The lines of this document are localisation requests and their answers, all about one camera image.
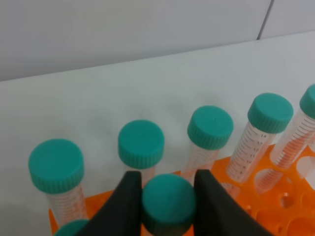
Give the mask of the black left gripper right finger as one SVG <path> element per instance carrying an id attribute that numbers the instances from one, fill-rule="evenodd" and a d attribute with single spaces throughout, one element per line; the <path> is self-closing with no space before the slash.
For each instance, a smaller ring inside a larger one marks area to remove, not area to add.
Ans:
<path id="1" fill-rule="evenodd" d="M 196 236 L 270 236 L 271 233 L 246 213 L 209 170 L 198 170 L 194 178 Z"/>

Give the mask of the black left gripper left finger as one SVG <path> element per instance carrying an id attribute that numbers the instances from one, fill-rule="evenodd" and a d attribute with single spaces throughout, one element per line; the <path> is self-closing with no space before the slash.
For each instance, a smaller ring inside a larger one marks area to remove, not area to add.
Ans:
<path id="1" fill-rule="evenodd" d="M 141 173 L 127 171 L 111 197 L 76 235 L 141 235 L 141 195 Z"/>

